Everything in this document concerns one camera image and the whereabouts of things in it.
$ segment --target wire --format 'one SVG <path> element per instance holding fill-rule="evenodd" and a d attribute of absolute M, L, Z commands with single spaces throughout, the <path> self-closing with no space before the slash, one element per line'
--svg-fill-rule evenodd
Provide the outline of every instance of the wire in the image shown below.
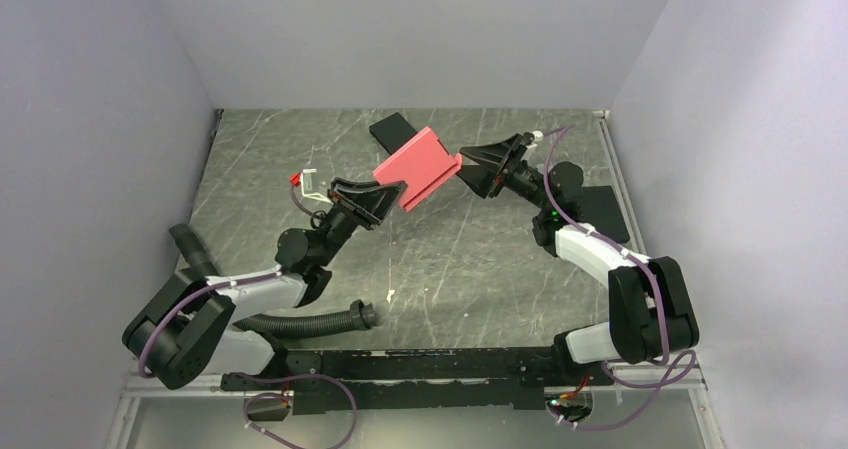
<path fill-rule="evenodd" d="M 147 339 L 147 342 L 144 343 L 144 348 L 141 350 L 141 354 L 138 356 L 138 375 L 145 378 L 145 379 L 150 379 L 150 378 L 153 377 L 153 373 L 148 372 L 148 370 L 147 370 L 147 358 L 150 356 L 150 351 L 153 348 L 153 344 L 156 342 L 156 339 L 159 338 L 159 336 L 162 334 L 162 331 L 165 330 L 165 327 L 167 327 L 168 324 L 174 319 L 174 317 L 176 317 L 177 314 L 179 314 L 179 312 L 182 311 L 187 305 L 191 304 L 192 301 L 198 299 L 199 297 L 202 297 L 205 294 L 208 294 L 208 293 L 215 291 L 215 290 L 218 290 L 218 289 L 223 289 L 225 287 L 232 287 L 232 286 L 238 285 L 238 284 L 253 284 L 253 283 L 257 283 L 257 282 L 275 279 L 276 277 L 277 277 L 276 272 L 270 272 L 268 274 L 260 274 L 260 275 L 257 275 L 257 276 L 243 277 L 241 279 L 229 279 L 229 280 L 218 282 L 218 283 L 215 283 L 215 284 L 210 284 L 206 287 L 202 287 L 202 288 L 198 289 L 197 291 L 194 291 L 191 294 L 189 294 L 185 299 L 178 302 L 170 311 L 168 311 L 168 313 L 165 315 L 165 317 L 162 318 L 162 320 L 159 322 L 159 324 L 156 326 L 156 328 L 153 329 L 153 332 L 150 334 L 150 337 Z M 351 408 L 353 409 L 353 420 L 350 423 L 350 429 L 348 429 L 347 434 L 337 444 L 330 446 L 329 449 L 338 449 L 339 447 L 342 447 L 343 445 L 345 445 L 347 443 L 348 440 L 350 440 L 351 435 L 353 435 L 353 430 L 356 428 L 356 417 L 357 417 L 356 399 L 354 399 L 353 393 L 350 392 L 350 389 L 348 389 L 338 379 L 332 378 L 330 376 L 326 376 L 324 374 L 300 374 L 300 375 L 296 375 L 296 376 L 282 377 L 282 378 L 279 378 L 279 379 L 260 379 L 258 377 L 254 377 L 254 376 L 251 376 L 249 374 L 242 373 L 242 372 L 234 372 L 232 374 L 235 374 L 235 375 L 237 375 L 237 376 L 239 376 L 243 379 L 247 379 L 249 381 L 261 382 L 261 383 L 265 383 L 265 384 L 288 383 L 288 382 L 297 381 L 297 380 L 300 380 L 300 379 L 323 379 L 325 381 L 329 381 L 329 382 L 335 384 L 336 386 L 340 387 L 342 389 L 342 391 L 344 391 L 345 395 L 350 400 L 350 405 L 351 405 Z M 250 404 L 252 404 L 253 402 L 255 402 L 259 399 L 271 399 L 271 398 L 279 399 L 281 401 L 290 402 L 290 398 L 288 396 L 277 393 L 277 392 L 263 392 L 261 394 L 257 394 L 255 396 L 251 397 L 250 399 L 248 399 L 245 402 L 244 409 L 243 409 L 245 422 L 247 423 L 245 425 L 245 427 L 251 427 L 254 430 L 256 430 L 256 431 L 270 437 L 271 439 L 279 442 L 280 444 L 286 445 L 286 446 L 288 446 L 292 449 L 304 449 L 304 448 L 302 448 L 302 447 L 300 447 L 296 444 L 292 444 L 291 442 L 283 439 L 282 437 L 274 434 L 273 432 L 266 430 L 264 427 L 260 427 L 258 424 L 254 423 L 253 421 L 250 420 L 250 418 L 248 416 L 248 412 L 247 412 L 248 408 L 250 407 Z"/>
<path fill-rule="evenodd" d="M 542 131 L 542 137 L 548 137 L 550 135 L 556 134 L 559 131 L 567 131 L 571 127 L 574 127 L 574 124 L 571 124 L 571 126 L 558 127 L 556 129 L 551 129 L 549 131 Z"/>
<path fill-rule="evenodd" d="M 354 429 L 356 429 L 356 419 L 357 419 L 357 416 L 358 416 L 358 409 L 356 407 L 356 399 L 353 397 L 353 393 L 350 392 L 350 389 L 348 389 L 347 386 L 345 386 L 338 379 L 336 379 L 334 377 L 326 376 L 324 374 L 298 374 L 296 376 L 281 377 L 281 378 L 278 378 L 278 379 L 262 379 L 262 378 L 259 378 L 259 377 L 251 376 L 249 374 L 245 374 L 243 372 L 233 372 L 232 374 L 239 376 L 242 379 L 247 379 L 248 381 L 261 382 L 263 384 L 280 384 L 280 383 L 286 383 L 286 382 L 291 382 L 291 381 L 297 381 L 297 380 L 301 380 L 301 379 L 322 379 L 322 380 L 325 380 L 327 382 L 331 382 L 331 383 L 335 384 L 342 391 L 344 391 L 345 395 L 347 396 L 348 400 L 350 401 L 350 407 L 351 407 L 351 410 L 353 411 L 353 418 L 350 421 L 350 429 L 347 430 L 347 434 L 345 434 L 344 437 L 342 437 L 342 439 L 339 442 L 333 444 L 332 446 L 330 446 L 327 449 L 338 449 L 338 448 L 344 446 L 345 444 L 347 444 L 347 442 L 350 440 L 351 436 L 353 436 L 353 431 L 354 431 Z M 254 402 L 258 401 L 258 400 L 261 400 L 261 399 L 288 400 L 288 397 L 283 396 L 278 392 L 263 392 L 263 393 L 255 395 L 255 396 L 251 397 L 250 399 L 248 399 L 247 401 L 245 401 L 244 407 L 242 409 L 242 415 L 244 416 L 244 422 L 245 422 L 244 427 L 245 428 L 250 427 L 251 429 L 253 429 L 253 430 L 255 430 L 255 431 L 257 431 L 257 432 L 259 432 L 259 433 L 261 433 L 265 436 L 268 436 L 271 439 L 279 442 L 280 444 L 283 444 L 287 447 L 290 447 L 291 449 L 304 449 L 303 447 L 298 446 L 297 444 L 294 444 L 292 442 L 289 442 L 289 441 L 283 439 L 282 437 L 278 436 L 277 434 L 265 429 L 264 427 L 262 427 L 259 424 L 256 424 L 255 422 L 250 420 L 250 415 L 248 414 L 248 409 L 250 408 L 250 405 L 253 404 Z"/>
<path fill-rule="evenodd" d="M 285 396 L 286 392 L 288 392 L 290 386 L 291 386 L 291 381 L 286 381 L 286 383 L 283 384 L 283 388 L 280 390 L 280 394 Z M 282 403 L 283 403 L 284 406 L 289 407 L 288 398 L 284 398 L 282 400 Z"/>
<path fill-rule="evenodd" d="M 291 187 L 289 188 L 289 194 L 292 197 L 292 202 L 294 202 L 294 205 L 297 206 L 298 209 L 300 209 L 300 212 L 306 214 L 309 217 L 312 217 L 315 213 L 307 209 L 307 207 L 303 205 L 303 202 L 301 202 L 300 199 L 297 198 L 297 194 L 295 194 L 294 190 L 295 187 L 297 186 L 292 183 Z"/>
<path fill-rule="evenodd" d="M 669 377 L 671 375 L 671 371 L 673 371 L 677 367 L 677 365 L 680 363 L 680 360 L 683 359 L 683 357 L 685 357 L 685 356 L 691 356 L 691 359 L 689 361 L 689 364 L 686 366 L 686 368 L 683 369 L 683 372 L 681 372 L 677 376 Z M 654 402 L 654 399 L 657 398 L 657 394 L 659 394 L 660 389 L 662 389 L 663 387 L 665 387 L 669 384 L 672 384 L 674 382 L 679 381 L 682 376 L 685 376 L 686 373 L 688 373 L 690 370 L 692 370 L 692 367 L 694 367 L 694 361 L 695 360 L 696 360 L 695 359 L 695 351 L 693 351 L 692 349 L 686 349 L 684 351 L 681 351 L 680 354 L 678 354 L 677 357 L 674 358 L 674 360 L 671 362 L 671 364 L 668 365 L 668 369 L 666 369 L 665 374 L 663 375 L 662 378 L 660 378 L 659 382 L 654 386 L 654 388 L 653 388 L 654 390 L 651 391 L 650 394 L 648 394 L 648 397 L 645 399 L 645 401 L 642 402 L 642 404 L 639 407 L 637 407 L 636 410 L 633 411 L 632 414 L 625 417 L 624 419 L 622 419 L 622 420 L 620 420 L 616 423 L 608 424 L 608 425 L 605 425 L 605 426 L 583 426 L 583 425 L 579 425 L 577 423 L 571 423 L 572 428 L 580 429 L 580 430 L 583 430 L 583 431 L 612 431 L 614 429 L 618 429 L 618 428 L 626 426 L 627 424 L 630 424 L 637 417 L 641 416 L 642 413 L 645 412 L 645 409 L 647 409 L 648 406 L 651 405 L 652 402 Z"/>
<path fill-rule="evenodd" d="M 663 306 L 662 295 L 660 294 L 659 284 L 657 283 L 657 278 L 648 269 L 648 266 L 646 266 L 645 263 L 643 263 L 641 260 L 639 260 L 638 258 L 633 256 L 629 251 L 625 251 L 624 246 L 622 246 L 621 244 L 618 244 L 617 242 L 613 241 L 609 237 L 607 237 L 607 236 L 605 236 L 605 235 L 603 235 L 603 234 L 601 234 L 597 231 L 591 231 L 590 232 L 588 229 L 583 227 L 580 223 L 578 223 L 577 221 L 572 219 L 571 216 L 569 216 L 564 210 L 562 210 L 562 208 L 556 202 L 556 198 L 554 197 L 553 192 L 551 191 L 550 179 L 548 177 L 548 172 L 550 171 L 550 167 L 551 167 L 551 159 L 553 158 L 554 151 L 556 150 L 556 146 L 557 146 L 557 144 L 559 144 L 559 141 L 562 140 L 563 136 L 565 136 L 565 134 L 568 133 L 568 131 L 570 131 L 573 128 L 574 128 L 574 124 L 569 124 L 565 127 L 555 129 L 555 130 L 552 130 L 552 131 L 548 131 L 547 133 L 543 133 L 543 134 L 546 134 L 546 135 L 556 134 L 556 137 L 554 138 L 553 142 L 551 143 L 551 148 L 548 151 L 548 157 L 545 158 L 545 167 L 544 167 L 544 172 L 542 173 L 542 180 L 543 180 L 543 184 L 544 184 L 544 187 L 545 187 L 545 194 L 548 196 L 548 200 L 550 201 L 550 203 L 554 207 L 554 209 L 556 209 L 556 211 L 560 215 L 562 215 L 563 219 L 565 219 L 565 221 L 568 224 L 570 224 L 571 226 L 573 226 L 575 229 L 582 232 L 583 234 L 587 234 L 587 235 L 592 236 L 592 237 L 594 237 L 594 238 L 596 238 L 600 241 L 603 241 L 606 244 L 608 244 L 610 247 L 612 247 L 613 249 L 619 251 L 628 261 L 635 264 L 636 267 L 638 267 L 645 274 L 645 276 L 648 278 L 648 281 L 650 282 L 650 285 L 651 285 L 651 292 L 652 292 L 652 295 L 653 295 L 654 304 L 656 305 L 657 320 L 659 322 L 660 345 L 662 346 L 662 357 L 660 358 L 660 360 L 659 361 L 651 360 L 650 362 L 654 365 L 665 365 L 669 361 L 671 351 L 669 349 L 669 343 L 668 343 L 668 327 L 667 327 L 666 320 L 665 320 L 665 309 L 664 309 L 664 306 Z M 671 372 L 677 367 L 677 365 L 680 363 L 680 360 L 683 358 L 683 356 L 685 356 L 687 354 L 691 355 L 689 363 L 686 365 L 686 367 L 683 368 L 683 370 L 680 372 L 680 374 L 678 374 L 674 377 L 671 377 Z M 634 419 L 639 417 L 640 414 L 642 414 L 642 412 L 645 410 L 645 408 L 648 407 L 648 405 L 656 398 L 657 393 L 659 392 L 659 390 L 662 387 L 667 386 L 669 384 L 672 384 L 674 382 L 677 382 L 677 381 L 683 379 L 686 376 L 686 374 L 688 374 L 695 367 L 696 363 L 697 363 L 697 358 L 695 356 L 695 351 L 693 351 L 691 349 L 687 349 L 685 351 L 682 351 L 677 356 L 677 358 L 674 359 L 674 362 L 672 362 L 668 366 L 668 369 L 666 370 L 665 375 L 663 375 L 663 377 L 658 382 L 648 383 L 648 384 L 635 384 L 635 383 L 632 383 L 632 382 L 628 382 L 628 381 L 624 381 L 622 379 L 619 379 L 618 377 L 615 376 L 615 374 L 613 374 L 612 370 L 610 370 L 610 368 L 608 367 L 607 364 L 605 364 L 605 363 L 601 364 L 601 368 L 604 370 L 604 372 L 613 381 L 615 381 L 615 382 L 617 382 L 617 383 L 619 383 L 619 384 L 621 384 L 625 387 L 637 388 L 637 389 L 654 389 L 654 391 L 648 396 L 648 398 L 645 400 L 645 402 L 636 411 L 633 412 L 633 414 L 624 418 L 623 420 L 619 421 L 618 423 L 610 424 L 610 425 L 607 425 L 607 426 L 591 426 L 591 427 L 580 426 L 580 428 L 585 429 L 585 430 L 611 430 L 611 429 L 617 429 L 619 427 L 622 427 L 622 426 L 630 423 L 631 421 L 633 421 Z"/>
<path fill-rule="evenodd" d="M 582 391 L 583 388 L 586 387 L 586 384 L 588 384 L 588 383 L 589 383 L 589 375 L 586 374 L 585 376 L 583 376 L 583 379 L 580 380 L 580 384 L 577 385 L 576 389 L 574 389 L 571 392 L 564 392 L 564 393 L 560 394 L 559 398 L 565 399 L 565 400 L 573 399 L 575 396 L 577 396 L 577 394 L 580 394 L 580 391 Z"/>

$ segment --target black corrugated hose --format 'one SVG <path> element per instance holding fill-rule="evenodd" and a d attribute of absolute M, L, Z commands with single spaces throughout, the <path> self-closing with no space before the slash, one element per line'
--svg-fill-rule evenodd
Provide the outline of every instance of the black corrugated hose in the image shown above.
<path fill-rule="evenodd" d="M 350 331 L 367 331 L 377 325 L 374 306 L 353 301 L 349 311 L 320 316 L 277 317 L 258 314 L 234 324 L 243 331 L 267 332 L 277 337 L 321 337 Z"/>
<path fill-rule="evenodd" d="M 194 230 L 188 224 L 177 224 L 168 232 L 180 254 L 201 276 L 220 276 L 221 273 Z M 281 338 L 330 336 L 350 331 L 367 331 L 378 325 L 374 306 L 357 299 L 347 311 L 318 316 L 283 317 L 258 314 L 233 324 L 243 331 L 265 332 Z"/>

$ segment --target table surface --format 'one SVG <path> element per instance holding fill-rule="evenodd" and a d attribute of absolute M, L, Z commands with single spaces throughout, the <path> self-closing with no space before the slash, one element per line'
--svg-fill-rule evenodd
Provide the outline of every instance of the table surface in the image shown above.
<path fill-rule="evenodd" d="M 416 129 L 430 126 L 451 153 L 574 123 L 554 162 L 581 166 L 585 185 L 619 188 L 591 111 L 225 111 L 191 217 L 220 269 L 239 274 L 268 268 L 279 234 L 309 227 L 288 195 L 289 177 L 302 168 L 318 169 L 324 181 L 373 180 L 371 171 L 387 155 L 368 126 L 396 111 Z M 543 142 L 529 162 L 541 164 L 548 147 Z M 382 226 L 358 230 L 330 264 L 333 278 L 316 302 L 272 314 L 333 312 L 355 299 L 374 303 L 379 327 L 292 341 L 291 348 L 550 345 L 560 332 L 607 320 L 607 293 L 535 244 L 531 218 L 537 212 L 510 191 L 483 200 L 451 178 L 412 211 L 395 207 Z"/>

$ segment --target pink block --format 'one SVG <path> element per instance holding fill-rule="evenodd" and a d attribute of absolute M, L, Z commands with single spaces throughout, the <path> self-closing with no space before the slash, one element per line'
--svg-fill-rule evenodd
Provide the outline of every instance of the pink block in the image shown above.
<path fill-rule="evenodd" d="M 429 127 L 421 129 L 397 152 L 374 169 L 380 184 L 404 181 L 398 204 L 409 211 L 459 171 L 462 156 L 451 156 Z"/>

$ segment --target gray wall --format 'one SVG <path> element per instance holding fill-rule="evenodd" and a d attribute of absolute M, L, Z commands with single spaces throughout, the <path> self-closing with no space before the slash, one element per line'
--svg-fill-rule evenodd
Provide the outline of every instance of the gray wall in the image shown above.
<path fill-rule="evenodd" d="M 609 108 L 667 0 L 161 0 L 228 108 Z"/>
<path fill-rule="evenodd" d="M 846 447 L 848 0 L 670 0 L 613 105 L 731 448 Z"/>
<path fill-rule="evenodd" d="M 212 115 L 157 0 L 0 0 L 0 447 L 103 445 Z"/>

